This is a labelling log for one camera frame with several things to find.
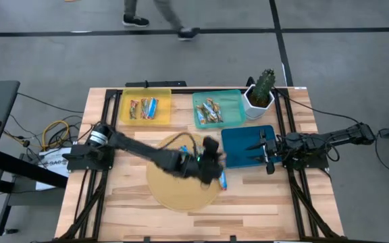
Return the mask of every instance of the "wood grain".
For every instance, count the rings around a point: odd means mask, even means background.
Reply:
[[[311,105],[307,90],[289,88],[289,94],[295,101]],[[105,88],[90,89],[80,134],[100,120],[104,95]],[[283,101],[281,104],[289,132],[286,108]],[[298,132],[317,132],[312,110],[292,103],[292,111]],[[172,95],[171,123],[169,126],[144,127],[125,126],[118,121],[117,129],[151,145],[182,131],[221,140],[221,129],[196,129],[189,94]],[[279,132],[275,106],[271,106],[261,119],[247,121],[244,126],[265,124],[272,125]],[[227,191],[199,211],[180,213],[163,207],[151,195],[145,176],[147,163],[124,151],[116,153],[107,183],[99,241],[143,240],[144,236],[169,241],[229,240],[231,235],[236,235],[239,240],[298,239],[288,177],[283,168],[276,167],[273,175],[267,175],[264,166],[227,170]],[[83,173],[75,171],[70,174],[55,237],[62,235],[73,222]],[[317,169],[307,169],[307,178],[314,207],[336,233],[343,234],[330,179]],[[308,216],[302,205],[301,208],[305,231],[310,235]],[[92,232],[91,218],[87,236]]]

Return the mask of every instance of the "plant pot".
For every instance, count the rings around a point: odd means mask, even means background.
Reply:
[[[255,85],[252,84],[250,87],[247,89],[247,91],[244,93],[243,98],[242,98],[242,104],[244,105],[244,111],[246,113],[246,117],[249,120],[254,120],[260,118],[271,106],[272,103],[274,103],[274,96],[269,92],[269,103],[267,107],[256,107],[254,105],[250,104],[249,101],[249,95],[255,88]]]

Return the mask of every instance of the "yellow tray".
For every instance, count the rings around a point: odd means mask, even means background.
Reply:
[[[125,88],[122,92],[122,100],[120,104],[120,120],[126,125],[132,126],[149,126],[149,125],[168,125],[170,123],[170,99],[172,92],[166,88]],[[159,100],[155,110],[154,119],[141,119],[140,106],[141,99],[156,98]],[[136,118],[130,119],[130,101],[138,101],[136,106]]]

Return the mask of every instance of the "person's leg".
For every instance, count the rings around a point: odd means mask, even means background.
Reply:
[[[137,3],[137,0],[124,1],[124,16],[122,18],[123,25],[137,27],[146,27],[149,25],[149,21],[147,19],[136,16]]]
[[[176,15],[171,0],[154,0],[155,6],[161,15],[170,23],[174,30],[178,32],[181,41],[189,41],[199,33],[199,28],[184,28],[179,17]]]

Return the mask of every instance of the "shoe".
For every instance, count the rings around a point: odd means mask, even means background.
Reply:
[[[147,27],[149,25],[149,21],[138,16],[129,18],[124,14],[124,17],[122,18],[122,24],[125,26]]]
[[[178,31],[178,40],[191,41],[200,31],[200,28],[181,28]]]

